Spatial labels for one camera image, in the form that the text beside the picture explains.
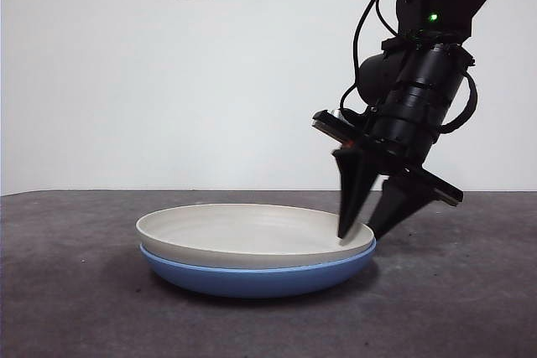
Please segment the gray table surface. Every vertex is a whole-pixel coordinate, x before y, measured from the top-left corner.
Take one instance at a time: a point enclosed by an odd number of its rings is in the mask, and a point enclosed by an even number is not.
[[[336,212],[338,193],[2,197],[3,356],[537,356],[537,193],[467,193],[457,208],[429,205],[384,237],[356,277],[305,296],[207,297],[152,274],[137,218],[222,202]]]

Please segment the robotic arm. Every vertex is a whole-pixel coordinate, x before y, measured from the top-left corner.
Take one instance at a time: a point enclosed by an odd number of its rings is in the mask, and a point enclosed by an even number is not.
[[[379,1],[371,0],[358,24],[355,80],[340,108],[313,116],[315,128],[341,143],[333,153],[341,175],[341,238],[380,174],[389,178],[368,222],[377,239],[431,201],[457,205],[463,196],[421,165],[440,134],[462,126],[476,109],[477,89],[467,72],[474,59],[462,43],[471,36],[472,18],[487,0],[397,0],[397,31],[383,19]],[[360,65],[358,36],[373,5],[394,37],[382,42],[382,54]],[[464,78],[470,86],[468,103],[457,118],[443,124]],[[363,113],[344,107],[355,88],[368,104]]]

